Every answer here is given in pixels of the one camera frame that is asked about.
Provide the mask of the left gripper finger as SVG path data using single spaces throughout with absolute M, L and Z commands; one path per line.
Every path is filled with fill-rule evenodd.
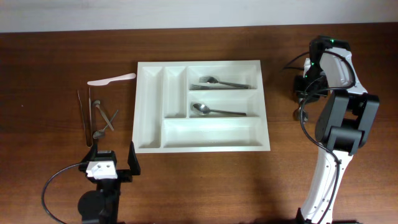
M 140 175 L 141 174 L 141 167 L 136 157 L 134 143 L 131 141 L 129 146 L 129 154 L 127 163 L 129 165 L 131 175 Z
M 93 161 L 97 155 L 98 152 L 98 145 L 97 144 L 93 144 L 90 148 L 90 150 L 88 151 L 87 155 L 85 156 L 85 161 Z

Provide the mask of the metal tablespoon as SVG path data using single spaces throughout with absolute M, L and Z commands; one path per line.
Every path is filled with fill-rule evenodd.
M 235 112 L 235 111 L 225 111 L 225 110 L 214 110 L 209 108 L 207 105 L 201 103 L 192 104 L 192 110 L 201 115 L 209 115 L 210 113 L 221 113 L 228 115 L 236 115 L 236 116 L 246 116 L 246 113 Z
M 302 109 L 303 98 L 298 99 L 298 108 L 294 111 L 294 117 L 297 121 L 308 121 L 308 113 Z

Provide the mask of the long metal tongs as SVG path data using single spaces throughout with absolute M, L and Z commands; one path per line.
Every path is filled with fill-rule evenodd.
M 84 132 L 86 146 L 91 147 L 93 145 L 93 143 L 92 143 L 92 140 L 88 137 L 89 129 L 86 126 L 86 118 L 85 118 L 85 112 L 84 112 L 84 108 L 83 108 L 83 102 L 81 100 L 80 92 L 77 90 L 76 93 L 77 93 L 77 98 L 78 98 L 80 117 L 81 117 L 81 122 L 82 122 L 82 126 L 83 126 L 83 132 Z

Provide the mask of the metal fork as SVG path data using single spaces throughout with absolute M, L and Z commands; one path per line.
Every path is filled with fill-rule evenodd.
M 189 86 L 189 89 L 190 90 L 248 90 L 248 88 L 243 88 L 243 87 L 204 86 L 204 85 L 194 85 L 194 84 L 191 84 Z
M 238 84 L 238 83 L 231 83 L 231 82 L 224 82 L 224 81 L 219 81 L 215 77 L 207 76 L 207 77 L 200 77 L 198 79 L 200 83 L 209 83 L 209 84 L 221 84 L 221 85 L 228 85 L 236 88 L 244 88 L 244 89 L 250 89 L 249 85 L 246 84 Z

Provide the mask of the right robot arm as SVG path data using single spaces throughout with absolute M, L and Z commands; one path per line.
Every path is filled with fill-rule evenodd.
M 294 79 L 298 109 L 304 126 L 305 106 L 328 98 L 309 140 L 318 146 L 318 159 L 310 191 L 298 208 L 296 223 L 332 223 L 333 206 L 348 164 L 363 147 L 379 108 L 379 97 L 360 83 L 352 64 L 349 43 L 318 36 L 309 43 L 303 75 Z

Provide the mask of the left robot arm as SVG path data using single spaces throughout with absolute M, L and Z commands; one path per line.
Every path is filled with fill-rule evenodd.
M 96 184 L 94 190 L 84 193 L 78 201 L 82 223 L 117 223 L 121 184 L 132 182 L 141 174 L 134 143 L 129 145 L 128 169 L 117 169 L 114 151 L 100 151 L 94 144 L 78 166 L 86 178 Z

